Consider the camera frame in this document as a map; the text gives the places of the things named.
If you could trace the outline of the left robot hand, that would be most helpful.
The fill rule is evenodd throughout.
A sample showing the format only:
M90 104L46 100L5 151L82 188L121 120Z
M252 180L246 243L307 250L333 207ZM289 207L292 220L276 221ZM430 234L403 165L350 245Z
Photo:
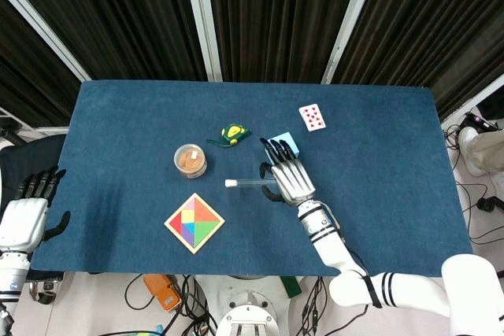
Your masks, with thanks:
M0 253L32 253L41 243L66 230L70 211L63 213L55 227L46 227L48 212L65 174L66 170L53 166L21 182L0 221Z

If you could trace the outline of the white window frame post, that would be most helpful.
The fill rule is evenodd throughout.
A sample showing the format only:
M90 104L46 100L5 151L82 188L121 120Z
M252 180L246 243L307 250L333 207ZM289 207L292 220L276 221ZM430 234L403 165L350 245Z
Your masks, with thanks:
M53 28L44 20L29 0L7 0L34 32L56 54L63 65L81 82L91 80L90 74L79 63Z
M220 53L211 0L190 0L207 78L222 82Z
M332 83L335 71L339 67L339 64L343 58L344 51L347 48L350 37L354 32L354 28L361 15L361 11L363 10L365 2L366 0L349 0L342 23L332 47L332 52L329 56L328 63L321 78L322 85Z

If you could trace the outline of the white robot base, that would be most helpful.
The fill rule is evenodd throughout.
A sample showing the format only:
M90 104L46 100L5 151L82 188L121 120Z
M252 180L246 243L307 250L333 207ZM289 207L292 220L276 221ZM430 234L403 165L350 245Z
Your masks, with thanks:
M197 275L215 336L290 336L291 300L280 276Z

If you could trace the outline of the red hearts playing card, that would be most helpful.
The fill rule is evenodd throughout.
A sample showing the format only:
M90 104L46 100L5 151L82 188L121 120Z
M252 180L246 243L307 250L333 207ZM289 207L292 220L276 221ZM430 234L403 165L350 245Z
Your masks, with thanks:
M326 128L318 104L304 105L298 111L309 132Z

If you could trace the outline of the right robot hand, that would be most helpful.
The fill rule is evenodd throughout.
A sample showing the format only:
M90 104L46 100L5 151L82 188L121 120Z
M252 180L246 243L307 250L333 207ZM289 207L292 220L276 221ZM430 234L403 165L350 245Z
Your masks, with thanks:
M295 156L294 151L287 141L267 140L260 138L261 144L269 155L270 162L262 162L259 168L261 179L268 172L276 181L280 192L273 193L263 185L263 194L273 202L284 202L292 206L300 206L311 200L316 189L306 172L302 162Z

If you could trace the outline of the clear test tube white cap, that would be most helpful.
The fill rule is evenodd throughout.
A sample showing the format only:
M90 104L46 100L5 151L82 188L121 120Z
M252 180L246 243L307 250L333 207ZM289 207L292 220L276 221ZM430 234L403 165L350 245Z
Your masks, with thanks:
M224 186L226 188L241 187L241 186L267 186L276 184L274 179L226 179Z

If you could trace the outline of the blue felt table cloth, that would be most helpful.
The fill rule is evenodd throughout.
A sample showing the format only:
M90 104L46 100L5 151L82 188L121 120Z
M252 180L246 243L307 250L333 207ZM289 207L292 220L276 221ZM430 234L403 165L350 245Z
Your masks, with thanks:
M298 109L318 104L326 128L309 132ZM251 130L235 146L221 129ZM66 170L48 212L71 219L32 258L37 270L192 275L332 275L297 210L258 187L260 138L289 131L315 197L330 206L367 268L439 275L472 250L430 90L294 83L101 80L84 83L59 159ZM183 177L184 144L202 148L206 172ZM225 224L192 254L164 222L193 193Z

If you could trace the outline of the black curtain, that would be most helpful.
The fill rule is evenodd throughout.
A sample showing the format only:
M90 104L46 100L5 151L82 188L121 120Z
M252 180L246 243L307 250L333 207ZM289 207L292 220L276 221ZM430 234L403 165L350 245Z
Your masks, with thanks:
M91 79L207 81L190 0L29 0ZM320 84L349 0L211 0L228 82ZM332 84L427 87L449 116L504 75L504 0L366 0ZM81 82L0 0L0 113L69 123Z

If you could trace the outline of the person leg beige trousers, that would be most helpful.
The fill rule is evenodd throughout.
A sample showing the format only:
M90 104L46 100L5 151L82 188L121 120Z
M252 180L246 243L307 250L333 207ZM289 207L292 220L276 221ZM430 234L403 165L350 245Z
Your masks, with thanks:
M504 172L504 131L478 134L469 145L471 162L484 172Z

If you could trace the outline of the orange electronic device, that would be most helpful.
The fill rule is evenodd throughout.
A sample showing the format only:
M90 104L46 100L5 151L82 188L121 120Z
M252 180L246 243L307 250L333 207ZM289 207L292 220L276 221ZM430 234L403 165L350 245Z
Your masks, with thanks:
M143 276L143 282L166 312L176 310L182 304L182 296L168 275L147 274Z

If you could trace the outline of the colourful tangram puzzle wooden frame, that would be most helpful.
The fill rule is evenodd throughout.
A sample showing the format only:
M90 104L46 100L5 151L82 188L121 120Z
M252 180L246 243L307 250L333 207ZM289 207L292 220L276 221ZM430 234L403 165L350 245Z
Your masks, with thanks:
M224 218L197 193L193 193L164 222L192 254L196 254L224 224Z

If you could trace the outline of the green block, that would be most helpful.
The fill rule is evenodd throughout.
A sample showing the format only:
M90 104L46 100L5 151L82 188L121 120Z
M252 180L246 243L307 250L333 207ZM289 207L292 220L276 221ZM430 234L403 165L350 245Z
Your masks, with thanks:
M280 281L286 291L287 297L292 299L302 293L298 280L295 276L280 276Z

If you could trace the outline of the light blue number cube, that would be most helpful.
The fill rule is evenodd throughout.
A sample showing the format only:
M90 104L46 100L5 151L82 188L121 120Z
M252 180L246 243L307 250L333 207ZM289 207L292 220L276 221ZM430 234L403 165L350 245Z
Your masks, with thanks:
M289 131L286 131L282 134L276 135L276 136L268 139L269 142L272 142L272 141L280 142L281 140L284 140L291 147L291 150L292 150L293 154L295 155L295 157L299 156L298 146L295 143L295 141Z

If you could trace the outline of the white shoe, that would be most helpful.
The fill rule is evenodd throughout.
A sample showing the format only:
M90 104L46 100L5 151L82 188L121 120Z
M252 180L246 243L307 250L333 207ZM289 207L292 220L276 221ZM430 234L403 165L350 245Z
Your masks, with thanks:
M478 133L473 127L464 127L458 134L458 145L468 172L475 177L484 175L483 155L477 149Z

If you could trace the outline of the black office chair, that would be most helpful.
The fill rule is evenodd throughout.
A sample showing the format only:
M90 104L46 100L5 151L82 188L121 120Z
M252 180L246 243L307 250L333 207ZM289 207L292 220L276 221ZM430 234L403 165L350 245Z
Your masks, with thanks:
M27 177L57 165L65 137L52 135L0 150L0 218Z

